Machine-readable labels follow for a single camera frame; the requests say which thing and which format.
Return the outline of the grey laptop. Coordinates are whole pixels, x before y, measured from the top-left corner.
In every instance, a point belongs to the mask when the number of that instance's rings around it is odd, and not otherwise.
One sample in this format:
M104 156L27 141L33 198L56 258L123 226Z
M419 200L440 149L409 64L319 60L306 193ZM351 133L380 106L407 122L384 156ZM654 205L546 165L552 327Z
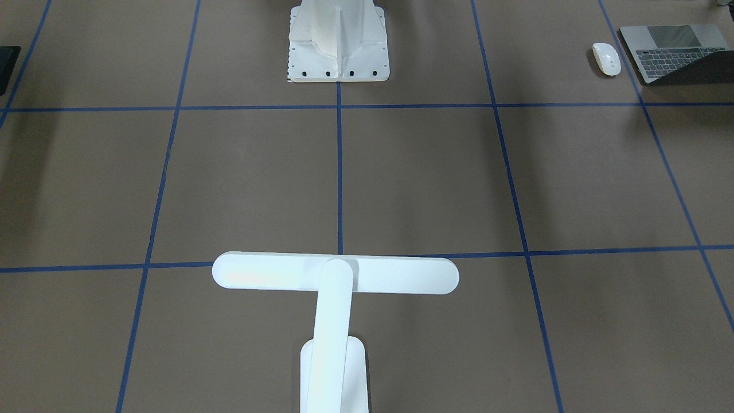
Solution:
M733 81L733 51L718 26L622 26L619 34L645 85L728 84Z

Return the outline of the black mouse pad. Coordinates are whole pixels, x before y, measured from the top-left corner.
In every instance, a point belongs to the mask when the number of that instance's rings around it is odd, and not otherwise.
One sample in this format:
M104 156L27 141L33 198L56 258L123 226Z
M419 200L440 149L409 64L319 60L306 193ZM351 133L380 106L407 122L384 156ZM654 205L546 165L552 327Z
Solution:
M15 70L15 65L17 63L21 50L22 48L19 45L1 46L1 96L3 96L7 92L7 88L11 79L11 74Z

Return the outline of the white desk lamp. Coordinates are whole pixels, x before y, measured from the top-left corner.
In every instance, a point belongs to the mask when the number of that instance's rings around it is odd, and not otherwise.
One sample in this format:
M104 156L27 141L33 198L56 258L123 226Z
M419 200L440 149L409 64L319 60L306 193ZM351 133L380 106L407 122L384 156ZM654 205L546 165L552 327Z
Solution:
M440 257L225 252L213 261L220 287L316 292L314 335L300 350L301 412L367 412L369 374L364 343L349 334L352 296L445 295L460 280Z

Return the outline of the white computer mouse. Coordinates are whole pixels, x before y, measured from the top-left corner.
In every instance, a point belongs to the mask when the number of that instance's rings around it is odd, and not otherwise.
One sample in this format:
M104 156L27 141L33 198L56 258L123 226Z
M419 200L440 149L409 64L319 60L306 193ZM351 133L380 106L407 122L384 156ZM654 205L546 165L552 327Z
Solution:
M621 73L621 63L616 49L605 42L592 44L592 54L600 72L606 76L614 77Z

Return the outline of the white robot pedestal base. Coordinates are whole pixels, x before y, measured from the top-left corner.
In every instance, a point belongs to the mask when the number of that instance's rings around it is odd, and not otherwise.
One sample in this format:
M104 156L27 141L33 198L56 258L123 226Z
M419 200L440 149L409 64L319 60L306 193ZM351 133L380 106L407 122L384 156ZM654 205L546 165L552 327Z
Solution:
M302 1L289 20L291 82L381 82L391 75L385 11L372 1Z

